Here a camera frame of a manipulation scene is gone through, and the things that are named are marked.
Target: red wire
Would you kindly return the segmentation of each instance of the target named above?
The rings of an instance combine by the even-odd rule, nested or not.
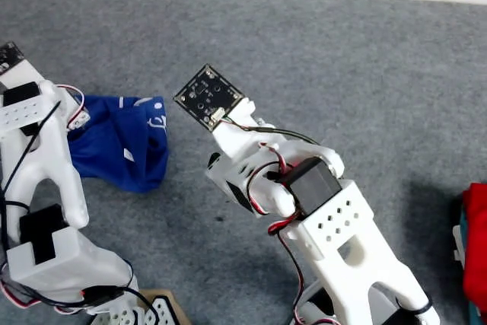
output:
[[[287,170],[286,160],[284,160],[284,157],[281,154],[279,154],[279,152],[275,150],[275,148],[273,148],[272,146],[268,146],[266,142],[259,142],[259,145],[268,148],[271,152],[273,152],[277,156],[279,160],[279,173],[284,174]]]
[[[58,88],[69,89],[70,91],[75,91],[76,93],[80,93],[80,90],[79,89],[77,89],[75,87],[72,87],[71,85],[58,84],[57,87]],[[71,122],[73,122],[76,119],[76,117],[79,116],[79,114],[81,112],[83,112],[83,108],[84,108],[84,95],[83,95],[83,93],[81,93],[81,98],[82,98],[82,100],[80,102],[80,105],[79,105],[78,109],[75,111],[75,113],[71,117],[69,117],[68,126],[71,124]]]
[[[255,169],[252,173],[252,175],[249,178],[249,181],[247,182],[247,197],[250,201],[250,204],[252,205],[253,209],[255,209],[260,215],[268,215],[269,213],[264,211],[263,208],[259,205],[259,203],[256,202],[256,200],[250,195],[250,184],[253,182],[254,178],[256,175],[264,168],[274,165],[274,164],[279,164],[278,161],[270,161],[269,163],[266,163],[257,169]]]
[[[28,302],[23,302],[21,300],[19,300],[6,286],[6,283],[4,281],[0,281],[0,286],[2,287],[2,292],[4,293],[5,297],[10,301],[12,302],[13,304],[15,304],[17,307],[20,307],[20,308],[29,308],[30,306],[34,306],[35,304],[38,304],[40,303],[39,300],[35,300],[35,299],[32,299],[32,300],[29,300]]]
[[[296,299],[293,302],[292,305],[292,315],[294,318],[294,321],[296,325],[307,325],[303,323],[299,317],[298,313],[298,303],[299,300],[301,299],[301,296],[303,295],[304,291],[304,277],[303,277],[303,272],[301,271],[301,268],[296,261],[296,258],[294,258],[293,253],[291,252],[291,249],[289,249],[289,246],[286,244],[285,240],[281,236],[281,232],[277,231],[277,237],[279,241],[281,241],[282,246],[285,248],[285,250],[288,252],[289,256],[291,257],[291,260],[294,264],[294,267],[296,268],[296,272],[298,273],[298,294],[296,295]],[[320,319],[318,321],[315,321],[311,325],[318,325],[319,323],[331,323],[332,325],[341,325],[338,321],[334,319]]]

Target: connector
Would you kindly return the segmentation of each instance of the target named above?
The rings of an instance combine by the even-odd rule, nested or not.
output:
[[[94,285],[81,291],[84,301],[90,306],[99,306],[123,295],[123,288],[117,285]]]

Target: black wire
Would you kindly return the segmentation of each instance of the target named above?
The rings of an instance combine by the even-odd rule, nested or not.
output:
[[[145,306],[147,306],[154,313],[155,325],[159,324],[160,321],[159,314],[155,310],[154,306],[152,306],[152,304],[148,301],[147,298],[145,298],[140,292],[136,291],[135,289],[131,289],[130,287],[123,287],[122,290],[128,293],[132,293],[134,296],[137,296],[140,299],[140,301],[144,302]]]
[[[305,142],[309,142],[313,145],[319,145],[318,142],[314,141],[311,137],[303,135],[302,133],[291,131],[289,129],[277,129],[274,127],[261,127],[261,126],[242,126],[232,120],[230,117],[225,117],[228,119],[232,125],[242,129],[243,131],[255,131],[255,132],[263,132],[263,133],[279,133],[281,135],[288,135],[291,137],[295,137],[296,139],[301,139]]]
[[[18,171],[18,168],[21,166],[22,162],[24,161],[25,157],[29,153],[30,149],[32,148],[32,145],[36,141],[37,137],[40,134],[40,130],[44,127],[46,122],[51,118],[51,116],[54,114],[54,112],[59,108],[59,105],[61,104],[61,101],[58,101],[56,104],[54,104],[53,108],[49,111],[49,113],[40,121],[38,127],[36,128],[36,132],[32,135],[30,138],[30,141],[27,143],[26,148],[24,149],[24,152],[22,152],[21,157],[18,159],[17,164],[15,165],[14,169],[12,170],[10,177],[7,179],[7,183],[5,186],[2,188],[0,191],[1,194],[1,202],[0,202],[0,215],[1,217],[1,223],[2,223],[2,247],[3,251],[5,253],[5,258],[7,257],[7,250],[10,249],[10,244],[8,242],[8,229],[7,229],[7,204],[9,202],[5,201],[5,194],[14,179],[15,174]],[[38,291],[36,291],[33,288],[27,287],[26,285],[21,285],[22,289],[25,290],[28,295],[32,298],[35,298],[37,300],[40,300],[46,304],[50,304],[52,306],[58,306],[58,307],[84,307],[86,306],[85,301],[78,301],[78,302],[61,302],[61,301],[54,301],[51,300],[50,298],[42,296]]]
[[[15,173],[17,173],[18,168],[21,166],[22,161],[24,161],[25,157],[30,151],[30,148],[32,147],[34,141],[36,140],[37,136],[40,134],[40,130],[43,128],[43,126],[46,124],[47,120],[54,114],[54,112],[58,109],[59,105],[61,104],[61,101],[58,101],[56,104],[54,104],[54,107],[50,110],[50,112],[47,114],[47,116],[44,117],[44,119],[39,123],[39,126],[36,129],[36,132],[32,135],[30,138],[29,143],[27,144],[27,147],[24,149],[24,152],[22,153],[21,157],[18,159],[17,164],[14,167],[14,170],[11,172],[10,177],[7,179],[7,183],[2,189],[1,195],[1,202],[0,202],[0,215],[2,216],[1,218],[1,223],[2,223],[2,247],[3,251],[5,254],[5,258],[7,257],[7,250],[10,249],[10,244],[8,243],[8,230],[7,230],[7,203],[5,201],[5,193],[7,192],[8,187],[10,186],[10,183],[14,179]]]
[[[299,266],[296,258],[294,257],[294,254],[291,252],[291,249],[289,248],[289,246],[286,244],[286,242],[282,238],[280,230],[277,232],[277,237],[279,238],[279,241],[281,241],[282,246],[286,249],[286,251],[288,252],[289,256],[291,257],[291,260],[292,260],[292,262],[294,264],[294,267],[296,268],[296,272],[298,273],[299,289],[298,289],[298,294],[296,295],[296,299],[294,300],[294,302],[292,304],[292,316],[294,318],[294,323],[295,324],[300,324],[302,322],[299,319],[296,319],[296,316],[294,314],[294,310],[298,306],[299,300],[301,300],[301,296],[303,295],[303,292],[304,292],[304,276],[303,276],[303,272],[301,271],[301,268],[300,268],[300,266]],[[331,323],[331,324],[338,324],[339,325],[339,322],[337,320],[332,320],[332,319],[320,319],[320,320],[315,321],[311,325],[318,325],[320,323]]]
[[[132,263],[130,263],[127,259],[122,258],[122,260],[127,263],[127,265],[130,267],[130,279],[126,284],[126,287],[121,287],[121,289],[128,288],[130,283],[132,283],[132,280],[134,279],[134,267]],[[38,291],[36,291],[33,288],[23,286],[22,288],[25,289],[26,291],[30,292],[29,296],[32,298],[35,298],[37,300],[42,301],[45,304],[48,304],[50,306],[56,306],[56,307],[89,307],[90,304],[87,303],[86,301],[79,301],[79,302],[59,302],[59,301],[54,301],[50,298],[42,296]]]
[[[20,207],[22,209],[26,209],[27,212],[30,211],[30,207],[28,205],[26,205],[25,203],[21,203],[21,202],[13,202],[13,201],[7,201],[5,202],[5,204],[7,206],[17,206],[17,207]]]

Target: white print on blue fabric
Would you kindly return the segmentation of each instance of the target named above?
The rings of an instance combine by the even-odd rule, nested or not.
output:
[[[149,102],[150,100],[153,100],[153,99],[154,99],[153,97],[141,98],[134,103],[134,107],[140,106],[142,103]],[[163,107],[163,105],[161,102],[154,103],[154,109],[155,110],[159,110],[162,107]],[[123,108],[123,97],[120,97],[120,99],[119,99],[119,108]],[[161,115],[159,117],[149,118],[149,120],[147,121],[147,124],[152,128],[163,129],[164,131],[166,131],[166,116]]]
[[[147,121],[147,124],[155,129],[164,129],[164,131],[166,131],[166,116],[150,118],[149,121]]]
[[[127,150],[126,148],[123,149],[123,157],[125,159],[133,161],[135,163],[134,155],[132,155],[132,153],[129,150]]]

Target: cable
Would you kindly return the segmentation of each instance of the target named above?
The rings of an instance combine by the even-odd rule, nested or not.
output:
[[[25,209],[27,212],[30,211],[30,207],[28,205],[26,205],[25,203],[7,201],[7,202],[5,202],[5,204],[7,206],[17,206],[17,207],[20,207],[21,209]]]
[[[58,88],[64,88],[64,89],[69,89],[70,91],[75,91],[75,92],[77,92],[78,94],[81,95],[81,102],[79,103],[79,107],[76,109],[76,111],[68,119],[68,125],[67,126],[69,127],[69,125],[71,124],[71,122],[73,122],[76,119],[76,117],[79,116],[79,114],[81,113],[81,111],[84,108],[84,93],[80,89],[78,89],[77,87],[73,87],[72,85],[57,84],[56,87],[58,87]]]
[[[10,292],[4,281],[0,281],[0,290],[2,291],[5,298],[7,298],[13,305],[23,310],[40,303],[40,301],[36,299],[31,299],[28,302],[23,302],[19,300],[12,292]]]
[[[279,164],[278,161],[270,161],[269,163],[265,163],[264,165],[261,165],[257,169],[255,169],[252,172],[252,175],[250,176],[248,182],[247,182],[247,198],[249,199],[250,204],[252,205],[253,209],[255,209],[260,215],[265,216],[268,215],[269,213],[265,211],[259,203],[256,202],[256,200],[250,195],[250,184],[253,182],[254,178],[257,176],[257,174],[264,169],[265,167],[268,167],[270,165],[274,164]]]
[[[259,146],[263,148],[268,148],[270,152],[273,152],[279,160],[279,173],[284,174],[287,170],[287,164],[284,157],[272,146],[267,145],[267,142],[259,142]]]
[[[296,260],[294,258],[293,253],[291,252],[291,249],[289,249],[289,246],[286,244],[285,240],[281,236],[281,232],[277,231],[277,237],[279,241],[281,241],[282,246],[285,248],[285,250],[288,252],[289,256],[291,257],[291,260],[294,264],[294,267],[296,268],[296,272],[298,273],[298,294],[296,295],[296,298],[294,299],[293,305],[292,305],[292,315],[294,318],[294,323],[296,325],[307,325],[301,321],[301,318],[299,317],[298,313],[298,303],[299,300],[301,299],[301,296],[303,295],[304,291],[304,277],[303,277],[303,272],[301,271],[301,268]],[[337,320],[334,319],[320,319],[318,321],[315,321],[311,325],[318,325],[319,323],[331,323],[332,325],[341,325]]]
[[[60,315],[76,315],[82,310],[81,308],[76,308],[73,311],[67,311],[67,310],[63,310],[62,307],[57,307],[57,306],[54,306],[53,309],[55,312],[57,312]]]
[[[159,314],[155,310],[154,306],[152,306],[152,304],[148,301],[147,298],[145,298],[140,292],[138,292],[135,289],[132,289],[130,287],[123,287],[121,289],[123,291],[125,291],[125,292],[132,293],[134,296],[138,297],[140,299],[140,301],[144,302],[145,306],[147,306],[152,311],[152,313],[155,316],[155,323],[154,323],[154,325],[158,325],[159,324],[159,320],[160,320],[159,319]]]
[[[36,132],[32,135],[30,138],[29,143],[27,144],[27,147],[24,149],[24,152],[22,153],[21,157],[18,159],[17,164],[15,165],[14,169],[12,170],[10,177],[7,179],[7,183],[2,189],[1,192],[1,197],[0,199],[2,200],[0,202],[0,215],[1,217],[1,223],[2,223],[2,246],[3,246],[3,251],[5,253],[5,257],[7,257],[7,250],[10,249],[10,244],[8,243],[8,231],[7,231],[7,203],[5,201],[5,193],[7,192],[8,187],[10,186],[10,183],[14,179],[15,173],[17,173],[18,168],[21,166],[22,161],[24,161],[25,157],[30,151],[30,148],[34,144],[34,141],[36,140],[37,136],[40,134],[40,130],[43,128],[43,126],[46,124],[47,120],[54,114],[54,112],[58,109],[59,105],[61,104],[61,101],[58,101],[56,104],[54,104],[54,107],[50,110],[50,112],[47,114],[47,116],[44,117],[42,121],[40,121],[39,126],[36,129]]]
[[[291,131],[289,129],[277,129],[274,127],[261,127],[261,126],[242,126],[232,120],[232,118],[226,116],[222,118],[221,121],[225,123],[229,123],[242,129],[243,131],[255,131],[255,132],[263,132],[263,133],[280,133],[281,135],[288,135],[291,137],[295,137],[296,139],[301,139],[305,142],[308,142],[313,145],[319,145],[318,142],[314,141],[311,137],[303,135],[302,133]]]
[[[293,215],[289,216],[288,218],[282,220],[282,221],[276,221],[273,224],[271,224],[267,228],[267,234],[274,236],[275,234],[279,233],[280,230],[288,226],[291,222],[293,222],[296,218],[298,218],[300,215],[300,212],[296,212]]]

